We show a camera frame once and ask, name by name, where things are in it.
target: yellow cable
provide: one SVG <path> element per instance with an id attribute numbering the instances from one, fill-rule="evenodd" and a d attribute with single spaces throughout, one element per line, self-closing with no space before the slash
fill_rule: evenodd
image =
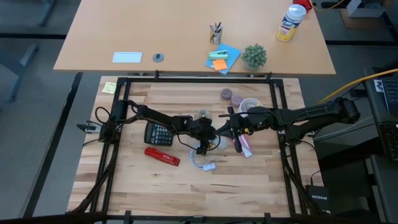
<path id="1" fill-rule="evenodd" d="M 327 8 L 327 9 L 318 9 L 316 6 L 312 6 L 316 11 L 318 11 L 318 12 L 325 12 L 325 11 L 327 11 L 327 10 L 329 10 L 329 9 L 333 9 L 333 8 L 335 8 L 335 7 L 337 7 L 338 5 L 340 5 L 343 1 L 345 1 L 345 0 L 341 0 L 340 2 L 338 2 L 337 4 L 335 4 L 334 6 L 332 6 L 332 7 L 330 7 L 330 8 Z"/>
<path id="2" fill-rule="evenodd" d="M 363 77 L 363 78 L 360 78 L 360 79 L 358 79 L 358 80 L 352 81 L 352 82 L 350 82 L 349 84 L 346 84 L 345 86 L 341 87 L 340 89 L 334 91 L 333 93 L 331 93 L 330 95 L 328 95 L 327 97 L 325 97 L 324 99 L 322 99 L 321 101 L 319 101 L 319 103 L 324 103 L 326 100 L 328 100 L 328 99 L 331 98 L 332 96 L 334 96 L 334 95 L 336 95 L 337 93 L 343 91 L 344 89 L 348 88 L 348 87 L 351 86 L 351 85 L 355 85 L 355 84 L 357 84 L 357 83 L 363 82 L 363 81 L 368 80 L 368 79 L 370 79 L 370 78 L 375 78 L 375 77 L 379 77 L 379 76 L 382 76 L 382 75 L 387 75 L 387 74 L 390 74 L 390 73 L 393 73 L 393 72 L 398 72 L 398 69 L 392 69 L 392 70 L 388 70 L 388 71 L 385 71 L 385 72 L 376 73 L 376 74 L 374 74 L 374 75 L 370 75 L 370 76 Z"/>

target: blue sticky note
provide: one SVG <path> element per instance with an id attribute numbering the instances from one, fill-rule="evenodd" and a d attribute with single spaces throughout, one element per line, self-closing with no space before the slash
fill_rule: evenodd
<path id="1" fill-rule="evenodd" d="M 219 50 L 227 50 L 228 59 L 225 60 L 226 65 L 227 65 L 227 69 L 219 71 L 221 74 L 226 75 L 228 73 L 228 71 L 232 68 L 232 66 L 234 65 L 235 61 L 241 55 L 241 51 L 239 49 L 233 48 L 233 47 L 228 46 L 226 44 L 220 44 L 215 51 L 219 51 Z M 214 69 L 212 60 L 207 60 L 205 65 L 207 67 L 210 67 L 210 68 Z"/>

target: orange sticky note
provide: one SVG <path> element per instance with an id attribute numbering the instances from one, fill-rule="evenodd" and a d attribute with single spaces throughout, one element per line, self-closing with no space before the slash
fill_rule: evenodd
<path id="1" fill-rule="evenodd" d="M 213 66 L 214 66 L 214 70 L 216 70 L 216 71 L 228 68 L 226 66 L 225 60 L 214 60 Z"/>

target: green sticky note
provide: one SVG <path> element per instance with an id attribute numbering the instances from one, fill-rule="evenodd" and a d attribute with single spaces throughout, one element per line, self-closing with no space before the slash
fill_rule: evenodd
<path id="1" fill-rule="evenodd" d="M 102 90 L 103 93 L 114 94 L 116 91 L 116 83 L 106 82 Z"/>

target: yellow sticky note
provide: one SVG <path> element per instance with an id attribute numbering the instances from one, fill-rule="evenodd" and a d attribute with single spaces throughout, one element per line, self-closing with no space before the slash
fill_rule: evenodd
<path id="1" fill-rule="evenodd" d="M 214 70 L 216 70 L 216 71 L 227 69 L 227 67 L 228 67 L 228 66 L 226 66 L 225 60 L 214 60 L 213 66 L 214 66 Z"/>
<path id="2" fill-rule="evenodd" d="M 106 82 L 104 88 L 102 89 L 103 93 L 114 94 L 116 91 L 116 83 Z"/>

